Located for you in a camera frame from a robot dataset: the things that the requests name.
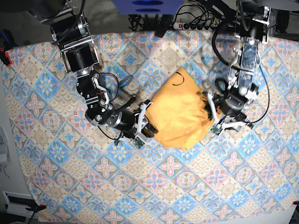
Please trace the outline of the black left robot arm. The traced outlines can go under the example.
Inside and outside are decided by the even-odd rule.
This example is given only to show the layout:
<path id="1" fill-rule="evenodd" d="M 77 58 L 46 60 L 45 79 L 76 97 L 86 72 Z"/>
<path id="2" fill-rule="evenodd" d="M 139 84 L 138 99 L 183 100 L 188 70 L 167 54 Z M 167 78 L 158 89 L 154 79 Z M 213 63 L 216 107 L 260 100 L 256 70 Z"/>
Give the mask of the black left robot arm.
<path id="1" fill-rule="evenodd" d="M 242 111 L 258 96 L 258 86 L 253 83 L 253 76 L 261 62 L 258 45 L 267 44 L 269 39 L 271 8 L 261 6 L 255 0 L 238 0 L 236 10 L 221 0 L 205 0 L 203 5 L 220 20 L 212 36 L 212 49 L 227 66 L 226 77 L 215 80 L 219 94 L 207 94 L 207 109 L 218 126 L 251 126 L 253 122 Z M 231 62 L 226 61 L 216 47 L 221 31 L 234 32 L 241 41 L 241 48 L 233 48 L 234 59 Z"/>

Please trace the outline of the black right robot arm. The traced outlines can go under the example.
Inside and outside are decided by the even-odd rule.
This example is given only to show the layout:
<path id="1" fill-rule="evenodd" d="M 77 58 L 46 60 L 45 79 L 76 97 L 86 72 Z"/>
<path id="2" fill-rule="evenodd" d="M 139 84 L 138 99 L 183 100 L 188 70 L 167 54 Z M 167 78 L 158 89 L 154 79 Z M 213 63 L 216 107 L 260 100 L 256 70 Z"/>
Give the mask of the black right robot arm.
<path id="1" fill-rule="evenodd" d="M 41 23 L 50 26 L 53 44 L 60 50 L 66 71 L 77 74 L 77 91 L 87 105 L 86 119 L 98 128 L 108 126 L 119 130 L 121 133 L 115 141 L 154 137 L 158 130 L 145 115 L 152 102 L 147 100 L 131 112 L 128 107 L 136 101 L 131 97 L 127 103 L 115 108 L 114 99 L 102 85 L 102 78 L 116 76 L 95 69 L 100 61 L 84 15 L 85 3 L 84 0 L 81 2 L 79 11 L 74 10 L 69 0 L 42 0 L 36 6 Z"/>

